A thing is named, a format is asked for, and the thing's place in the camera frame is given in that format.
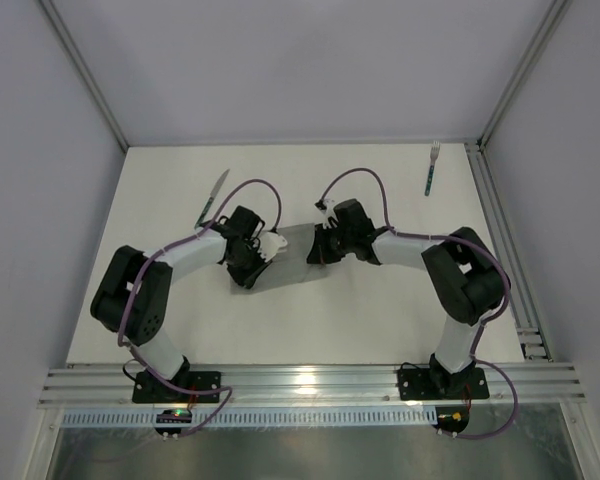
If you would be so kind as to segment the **grey cloth napkin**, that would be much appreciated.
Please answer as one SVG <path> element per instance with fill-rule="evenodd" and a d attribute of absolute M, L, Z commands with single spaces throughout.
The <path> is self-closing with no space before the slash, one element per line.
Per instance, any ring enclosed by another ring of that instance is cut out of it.
<path fill-rule="evenodd" d="M 250 289 L 230 282 L 231 295 L 255 295 L 290 285 L 326 279 L 326 266 L 310 265 L 306 258 L 314 242 L 314 225 L 311 223 L 283 227 L 278 232 L 287 240 L 287 246 L 278 253 L 272 263 L 257 278 Z"/>

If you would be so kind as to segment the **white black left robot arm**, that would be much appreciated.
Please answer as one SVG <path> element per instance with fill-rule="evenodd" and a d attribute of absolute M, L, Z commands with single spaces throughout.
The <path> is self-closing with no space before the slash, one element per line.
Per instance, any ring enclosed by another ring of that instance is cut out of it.
<path fill-rule="evenodd" d="M 251 289 L 287 245 L 277 230 L 264 229 L 257 214 L 238 206 L 231 216 L 207 221 L 160 249 L 122 246 L 96 290 L 91 316 L 117 335 L 118 344 L 158 384 L 185 393 L 190 364 L 163 327 L 172 285 L 200 269 L 223 265 L 237 286 Z"/>

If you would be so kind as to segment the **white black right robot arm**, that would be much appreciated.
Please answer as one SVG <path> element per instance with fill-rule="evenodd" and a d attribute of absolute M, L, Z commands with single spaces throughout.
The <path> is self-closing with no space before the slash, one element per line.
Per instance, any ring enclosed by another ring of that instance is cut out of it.
<path fill-rule="evenodd" d="M 375 265 L 425 271 L 447 314 L 440 342 L 429 360 L 429 378 L 441 396 L 458 394 L 475 369 L 475 350 L 487 315 L 504 305 L 510 281 L 470 227 L 432 239 L 375 227 L 356 199 L 319 200 L 323 221 L 314 226 L 309 265 L 330 265 L 353 255 Z"/>

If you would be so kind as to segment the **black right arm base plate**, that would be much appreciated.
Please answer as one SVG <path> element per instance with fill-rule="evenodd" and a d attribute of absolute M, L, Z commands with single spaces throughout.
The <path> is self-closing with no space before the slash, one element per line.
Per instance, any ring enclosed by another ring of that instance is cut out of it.
<path fill-rule="evenodd" d="M 401 400 L 486 400 L 489 386 L 483 369 L 474 363 L 449 374 L 442 367 L 415 366 L 403 363 L 396 371 Z"/>

